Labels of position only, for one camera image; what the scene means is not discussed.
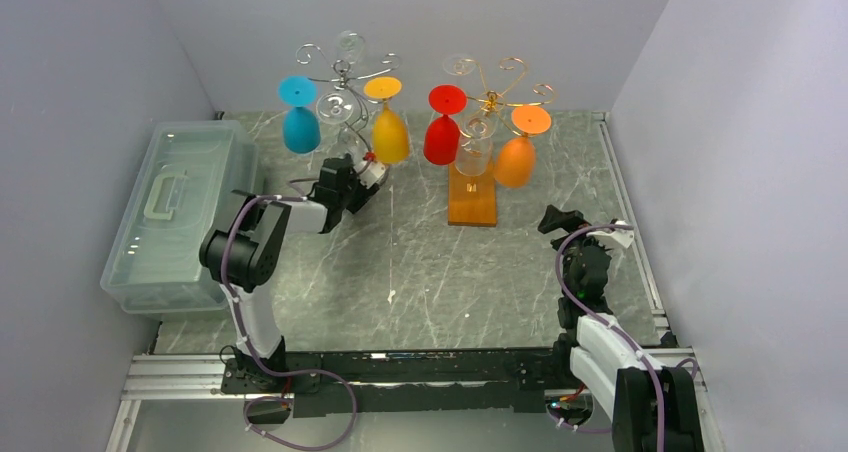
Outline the clear plain wine glass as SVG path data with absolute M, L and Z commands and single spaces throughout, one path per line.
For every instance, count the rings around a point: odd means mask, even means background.
M 335 132 L 336 141 L 329 154 L 348 156 L 354 162 L 372 147 L 363 135 L 369 114 L 363 97 L 351 89 L 338 89 L 322 96 L 315 105 L 319 121 Z

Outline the orange plastic wine glass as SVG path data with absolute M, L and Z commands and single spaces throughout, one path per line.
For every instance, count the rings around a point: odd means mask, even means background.
M 532 138 L 546 133 L 551 125 L 550 114 L 541 106 L 516 107 L 510 119 L 516 137 L 501 149 L 494 164 L 494 178 L 502 186 L 520 188 L 532 178 L 536 164 L 536 148 Z

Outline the clear plastic storage box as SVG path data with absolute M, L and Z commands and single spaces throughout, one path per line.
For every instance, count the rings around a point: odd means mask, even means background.
M 217 311 L 223 292 L 199 262 L 233 190 L 263 186 L 258 147 L 236 121 L 155 125 L 100 280 L 129 314 Z

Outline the clear patterned wine glass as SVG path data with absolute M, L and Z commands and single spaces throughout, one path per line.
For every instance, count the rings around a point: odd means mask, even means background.
M 442 61 L 442 68 L 453 77 L 467 77 L 476 71 L 477 62 L 467 53 L 455 53 Z

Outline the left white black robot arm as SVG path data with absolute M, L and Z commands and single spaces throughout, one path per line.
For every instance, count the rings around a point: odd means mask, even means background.
M 234 190 L 199 248 L 199 263 L 219 284 L 236 328 L 236 349 L 253 360 L 248 379 L 264 392 L 287 378 L 285 339 L 262 290 L 289 234 L 327 234 L 378 192 L 389 168 L 372 153 L 326 159 L 311 189 L 296 196 Z

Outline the silver wire glass rack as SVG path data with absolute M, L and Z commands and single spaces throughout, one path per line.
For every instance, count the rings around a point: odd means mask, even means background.
M 315 102 L 317 119 L 337 128 L 336 153 L 350 155 L 354 169 L 362 173 L 376 161 L 373 147 L 363 131 L 371 120 L 370 107 L 381 103 L 379 99 L 366 96 L 364 84 L 388 76 L 400 67 L 402 60 L 396 53 L 388 52 L 375 65 L 370 64 L 365 38 L 350 30 L 336 37 L 334 50 L 335 57 L 331 59 L 319 45 L 306 43 L 296 51 L 296 61 L 308 66 L 315 57 L 320 57 L 330 68 L 330 78 L 311 79 L 317 85 L 330 87 L 330 91 Z

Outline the blue plastic wine glass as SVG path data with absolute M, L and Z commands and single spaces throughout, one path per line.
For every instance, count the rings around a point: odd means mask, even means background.
M 280 82 L 278 96 L 291 107 L 282 125 L 284 145 L 296 154 L 313 152 L 321 142 L 319 121 L 309 108 L 317 98 L 317 87 L 305 76 L 290 76 Z

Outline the red plastic wine glass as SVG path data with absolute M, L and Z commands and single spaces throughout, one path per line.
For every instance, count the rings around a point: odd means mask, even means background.
M 424 157 L 434 165 L 450 165 L 456 158 L 460 136 L 459 126 L 453 117 L 465 109 L 466 94 L 455 85 L 442 84 L 431 90 L 428 103 L 438 116 L 427 128 Z

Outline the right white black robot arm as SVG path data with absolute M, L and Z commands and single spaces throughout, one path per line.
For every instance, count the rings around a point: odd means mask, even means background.
M 580 383 L 610 420 L 617 451 L 703 451 L 694 375 L 695 360 L 662 364 L 627 333 L 608 305 L 611 252 L 635 241 L 623 220 L 591 224 L 577 211 L 546 207 L 537 229 L 554 239 L 554 272 L 560 289 L 551 373 L 557 383 Z

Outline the yellow plastic wine glass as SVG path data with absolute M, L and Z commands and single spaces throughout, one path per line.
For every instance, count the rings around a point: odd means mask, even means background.
M 405 122 L 389 106 L 401 90 L 402 82 L 391 76 L 372 78 L 364 86 L 364 93 L 382 106 L 374 122 L 372 145 L 376 158 L 387 165 L 403 162 L 410 155 Z

